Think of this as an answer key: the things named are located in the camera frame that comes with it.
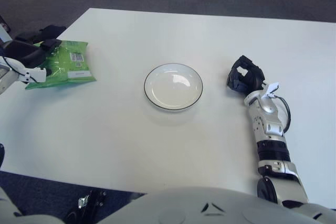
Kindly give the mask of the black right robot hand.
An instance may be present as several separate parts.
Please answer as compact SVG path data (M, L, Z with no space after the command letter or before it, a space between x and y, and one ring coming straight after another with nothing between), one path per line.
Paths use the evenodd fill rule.
M269 87L267 87L264 81L265 76L263 71L250 59L242 55L233 64L228 74L226 84L233 91L246 95L248 105L251 105L255 100L257 100L257 97L248 98L248 96L252 93L257 96L260 95L261 98L280 98L274 95L274 92L279 88L279 84L275 83L275 85L268 90Z

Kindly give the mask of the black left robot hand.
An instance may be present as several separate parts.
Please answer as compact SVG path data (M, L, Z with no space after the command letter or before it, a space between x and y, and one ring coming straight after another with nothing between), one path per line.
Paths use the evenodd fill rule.
M20 40L7 41L1 46L1 66L13 72L18 81L43 83L51 71L42 65L61 40L47 39L39 46Z

